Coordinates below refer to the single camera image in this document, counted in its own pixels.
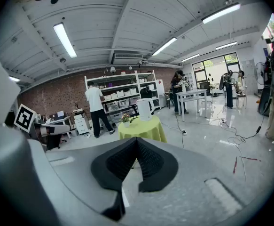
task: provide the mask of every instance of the air conditioner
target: air conditioner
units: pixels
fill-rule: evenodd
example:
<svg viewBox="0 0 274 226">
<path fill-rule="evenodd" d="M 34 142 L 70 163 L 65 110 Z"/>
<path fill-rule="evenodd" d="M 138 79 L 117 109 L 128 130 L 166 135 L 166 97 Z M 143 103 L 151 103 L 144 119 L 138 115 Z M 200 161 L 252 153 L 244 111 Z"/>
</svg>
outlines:
<svg viewBox="0 0 274 226">
<path fill-rule="evenodd" d="M 117 53 L 114 54 L 113 64 L 114 65 L 136 65 L 142 61 L 143 55 L 140 54 L 125 54 Z"/>
</svg>

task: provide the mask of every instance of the gray floor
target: gray floor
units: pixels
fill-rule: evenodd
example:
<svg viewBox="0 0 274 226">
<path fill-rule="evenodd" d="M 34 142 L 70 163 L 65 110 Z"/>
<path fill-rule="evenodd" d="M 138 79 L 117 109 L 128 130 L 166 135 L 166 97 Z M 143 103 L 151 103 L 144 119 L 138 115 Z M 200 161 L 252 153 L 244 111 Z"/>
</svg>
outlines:
<svg viewBox="0 0 274 226">
<path fill-rule="evenodd" d="M 211 158 L 223 170 L 228 171 L 233 178 L 250 188 L 253 197 L 257 196 L 261 190 L 274 184 L 274 142 L 268 140 L 264 135 L 268 117 L 263 120 L 263 116 L 257 112 L 256 100 L 255 96 L 248 96 L 247 109 L 242 105 L 238 109 L 226 109 L 223 96 L 214 98 L 213 104 L 207 104 L 207 118 L 204 118 L 204 104 L 201 105 L 200 112 L 197 113 L 196 101 L 191 101 L 188 102 L 190 113 L 185 116 L 185 122 L 181 121 L 181 116 L 178 116 L 180 128 L 187 132 L 187 135 L 183 136 L 184 148 Z M 156 112 L 155 115 L 160 118 L 163 124 L 168 143 L 182 147 L 182 136 L 178 130 L 174 107 L 163 108 L 159 114 Z M 224 118 L 227 124 L 235 127 L 237 134 L 243 137 L 253 136 L 263 120 L 260 132 L 239 145 L 242 157 L 248 158 L 243 159 L 246 181 L 240 152 L 234 146 L 235 133 L 232 132 L 234 130 L 223 129 L 219 123 L 219 118 Z M 118 140 L 117 131 L 113 135 L 102 132 L 98 139 L 94 136 L 90 136 L 90 138 L 78 136 L 67 140 L 67 143 L 62 144 L 60 149 L 55 148 L 52 151 L 80 149 L 114 140 Z M 237 166 L 235 174 L 233 174 L 236 158 Z M 138 195 L 138 184 L 141 181 L 141 169 L 137 164 L 123 182 L 123 190 L 130 205 Z"/>
</svg>

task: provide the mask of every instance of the round table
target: round table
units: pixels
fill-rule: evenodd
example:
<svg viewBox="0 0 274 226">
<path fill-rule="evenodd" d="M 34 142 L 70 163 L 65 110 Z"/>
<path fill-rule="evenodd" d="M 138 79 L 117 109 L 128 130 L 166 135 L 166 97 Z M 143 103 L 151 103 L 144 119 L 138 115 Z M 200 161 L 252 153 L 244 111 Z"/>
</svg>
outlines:
<svg viewBox="0 0 274 226">
<path fill-rule="evenodd" d="M 119 139 L 142 137 L 167 143 L 160 119 L 153 115 L 150 121 L 140 121 L 140 117 L 133 120 L 126 128 L 123 123 L 118 126 Z"/>
</svg>

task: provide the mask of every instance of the chair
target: chair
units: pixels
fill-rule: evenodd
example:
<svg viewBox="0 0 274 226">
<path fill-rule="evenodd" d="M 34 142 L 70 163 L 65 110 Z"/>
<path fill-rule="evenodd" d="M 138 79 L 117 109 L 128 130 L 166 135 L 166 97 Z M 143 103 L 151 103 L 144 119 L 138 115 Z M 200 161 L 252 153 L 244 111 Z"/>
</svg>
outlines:
<svg viewBox="0 0 274 226">
<path fill-rule="evenodd" d="M 207 96 L 211 96 L 211 103 L 213 104 L 213 87 L 210 86 L 210 82 L 202 82 L 199 84 L 200 89 L 206 89 L 207 90 Z"/>
<path fill-rule="evenodd" d="M 170 101 L 172 102 L 173 106 L 174 106 L 174 102 L 173 102 L 173 93 L 172 92 L 168 92 L 169 95 L 165 95 L 165 99 L 166 99 L 166 106 L 168 106 L 168 109 L 170 109 Z"/>
<path fill-rule="evenodd" d="M 245 103 L 245 109 L 246 109 L 246 105 L 248 103 L 248 99 L 247 99 L 247 96 L 246 96 L 246 89 L 247 89 L 247 86 L 243 86 L 243 94 L 242 96 L 240 95 L 236 95 L 236 107 L 238 108 L 239 107 L 239 99 L 240 98 L 243 98 L 243 106 L 244 106 L 244 103 Z"/>
</svg>

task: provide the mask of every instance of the black pants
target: black pants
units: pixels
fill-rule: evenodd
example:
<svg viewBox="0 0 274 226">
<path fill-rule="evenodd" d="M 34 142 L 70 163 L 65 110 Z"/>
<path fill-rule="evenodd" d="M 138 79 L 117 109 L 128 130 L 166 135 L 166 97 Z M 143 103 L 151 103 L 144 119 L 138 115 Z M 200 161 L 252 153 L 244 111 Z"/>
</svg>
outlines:
<svg viewBox="0 0 274 226">
<path fill-rule="evenodd" d="M 94 129 L 94 136 L 99 136 L 100 133 L 100 125 L 99 125 L 99 118 L 102 119 L 105 127 L 108 129 L 108 131 L 113 130 L 113 128 L 110 126 L 110 123 L 108 122 L 107 115 L 105 114 L 104 110 L 101 109 L 99 111 L 91 112 L 91 118 L 93 123 L 93 129 Z"/>
<path fill-rule="evenodd" d="M 178 107 L 178 98 L 176 96 L 176 94 L 173 95 L 173 100 L 174 100 L 174 112 L 179 112 L 179 107 Z"/>
<path fill-rule="evenodd" d="M 225 82 L 225 87 L 227 91 L 227 107 L 233 107 L 233 92 L 232 92 L 232 85 Z"/>
</svg>

